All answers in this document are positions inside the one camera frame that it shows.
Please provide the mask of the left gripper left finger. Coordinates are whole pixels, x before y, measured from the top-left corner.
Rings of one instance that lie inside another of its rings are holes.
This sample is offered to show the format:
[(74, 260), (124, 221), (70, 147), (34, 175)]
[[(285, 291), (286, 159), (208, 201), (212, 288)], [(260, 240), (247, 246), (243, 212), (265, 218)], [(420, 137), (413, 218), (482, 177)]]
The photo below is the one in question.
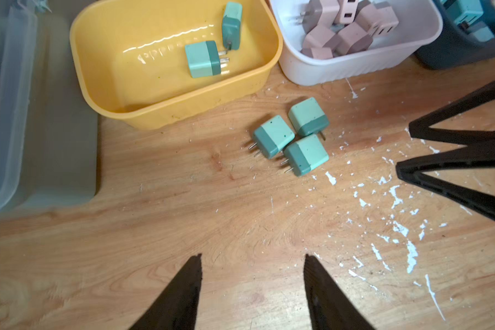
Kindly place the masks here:
[(132, 329), (194, 329), (202, 288), (202, 256), (192, 256)]

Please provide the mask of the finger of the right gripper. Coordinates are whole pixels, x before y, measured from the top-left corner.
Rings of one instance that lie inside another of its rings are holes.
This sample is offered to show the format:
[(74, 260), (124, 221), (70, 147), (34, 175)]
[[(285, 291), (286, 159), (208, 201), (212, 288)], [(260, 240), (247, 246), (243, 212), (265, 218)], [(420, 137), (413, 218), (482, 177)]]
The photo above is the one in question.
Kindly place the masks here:
[(495, 139), (495, 81), (408, 125), (412, 138), (458, 145)]
[(459, 162), (432, 164), (413, 159), (398, 163), (396, 172), (406, 183), (448, 198), (495, 221), (495, 160), (468, 165)]

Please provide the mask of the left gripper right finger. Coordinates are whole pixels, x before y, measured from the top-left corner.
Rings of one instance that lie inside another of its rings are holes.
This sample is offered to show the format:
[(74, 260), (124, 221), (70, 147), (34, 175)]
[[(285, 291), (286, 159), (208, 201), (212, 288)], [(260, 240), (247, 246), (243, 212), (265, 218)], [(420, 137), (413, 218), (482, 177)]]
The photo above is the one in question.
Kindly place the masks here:
[(313, 329), (372, 329), (320, 261), (305, 256), (305, 292)]

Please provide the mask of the green plug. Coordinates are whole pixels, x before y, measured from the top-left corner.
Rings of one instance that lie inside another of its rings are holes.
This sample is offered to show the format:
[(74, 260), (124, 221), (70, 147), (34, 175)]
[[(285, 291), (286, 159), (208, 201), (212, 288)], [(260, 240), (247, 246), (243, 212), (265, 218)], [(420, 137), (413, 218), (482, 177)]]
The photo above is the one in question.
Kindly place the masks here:
[(224, 10), (221, 22), (222, 41), (227, 50), (238, 50), (241, 45), (241, 24), (243, 6), (229, 1)]
[(308, 98), (293, 105), (288, 117), (302, 138), (322, 133), (329, 126), (329, 119), (315, 98)]
[(284, 150), (281, 166), (289, 166), (287, 172), (302, 177), (329, 160), (329, 155), (317, 135), (310, 135), (291, 143)]
[(254, 131), (253, 143), (248, 149), (256, 148), (258, 152), (255, 155), (262, 154), (265, 158), (272, 159), (295, 137), (287, 122), (280, 115), (275, 115)]
[(217, 76), (230, 59), (227, 50), (219, 51), (215, 41), (202, 41), (184, 46), (188, 69), (192, 78)]

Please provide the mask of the blue plug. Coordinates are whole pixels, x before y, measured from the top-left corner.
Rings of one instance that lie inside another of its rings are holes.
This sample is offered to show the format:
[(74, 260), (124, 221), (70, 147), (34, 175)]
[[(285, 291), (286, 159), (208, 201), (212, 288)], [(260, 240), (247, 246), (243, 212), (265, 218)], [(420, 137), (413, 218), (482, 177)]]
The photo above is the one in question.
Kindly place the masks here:
[(441, 1), (441, 4), (455, 25), (471, 25), (484, 14), (479, 0), (446, 0)]
[(495, 40), (494, 33), (483, 21), (471, 25), (466, 30), (466, 33), (470, 38), (480, 43), (486, 43), (491, 40)]

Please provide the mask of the pink plug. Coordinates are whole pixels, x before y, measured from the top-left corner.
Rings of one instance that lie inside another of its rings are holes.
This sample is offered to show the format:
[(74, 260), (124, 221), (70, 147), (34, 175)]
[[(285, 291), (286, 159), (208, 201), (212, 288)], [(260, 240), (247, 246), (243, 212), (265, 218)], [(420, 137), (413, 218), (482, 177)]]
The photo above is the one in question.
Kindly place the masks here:
[(329, 60), (334, 58), (331, 48), (303, 48), (301, 53), (311, 59)]
[(317, 25), (306, 34), (302, 48), (330, 48), (334, 51), (340, 42), (340, 37), (330, 28)]
[(340, 9), (334, 20), (336, 24), (351, 24), (354, 22), (358, 8), (358, 0), (338, 0)]
[(387, 1), (361, 1), (355, 22), (371, 37), (386, 37), (400, 24), (393, 6)]
[(300, 14), (292, 19), (302, 26), (305, 33), (310, 33), (317, 26), (330, 28), (339, 11), (338, 0), (311, 0)]
[(341, 56), (365, 51), (373, 43), (373, 38), (357, 23), (349, 24), (337, 35), (341, 42), (336, 47), (335, 52)]

